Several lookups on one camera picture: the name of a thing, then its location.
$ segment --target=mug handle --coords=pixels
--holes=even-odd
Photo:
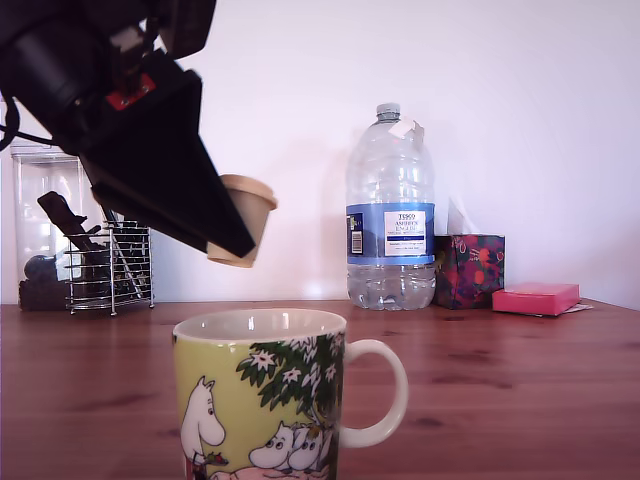
[[[409,381],[402,362],[385,343],[378,340],[359,340],[347,345],[344,362],[351,363],[365,353],[382,355],[391,365],[396,379],[396,395],[387,415],[367,428],[340,427],[340,446],[346,448],[370,447],[386,440],[404,417],[409,403]]]

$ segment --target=wooden table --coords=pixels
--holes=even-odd
[[[347,302],[160,304],[111,318],[2,307],[2,479],[179,479],[170,332],[207,311],[296,306],[387,342],[411,383],[387,442],[343,450],[344,480],[640,479],[640,312],[557,319],[369,312]],[[391,403],[374,356],[348,370],[344,421]]]

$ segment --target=plastic water bottle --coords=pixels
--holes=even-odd
[[[433,170],[422,127],[396,103],[377,114],[347,167],[347,287],[359,307],[414,310],[435,293]]]

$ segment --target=blue label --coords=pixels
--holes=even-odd
[[[433,203],[367,203],[347,207],[347,262],[425,265],[435,257]]]

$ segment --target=wire basket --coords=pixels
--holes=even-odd
[[[107,221],[97,233],[66,237],[66,268],[71,270],[67,309],[72,315],[106,308],[117,315],[117,307],[139,302],[154,307],[148,227],[134,221]],[[74,246],[80,243],[82,249]]]

